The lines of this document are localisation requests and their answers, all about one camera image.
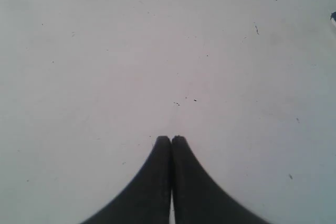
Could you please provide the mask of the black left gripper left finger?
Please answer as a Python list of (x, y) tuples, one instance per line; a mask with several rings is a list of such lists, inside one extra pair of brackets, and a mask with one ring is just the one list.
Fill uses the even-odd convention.
[(84, 223), (169, 223), (171, 141), (159, 136), (129, 184)]

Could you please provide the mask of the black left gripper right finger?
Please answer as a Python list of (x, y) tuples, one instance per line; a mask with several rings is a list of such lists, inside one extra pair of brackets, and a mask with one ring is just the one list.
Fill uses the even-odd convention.
[(176, 223), (267, 223), (214, 182), (185, 137), (175, 136), (171, 150)]

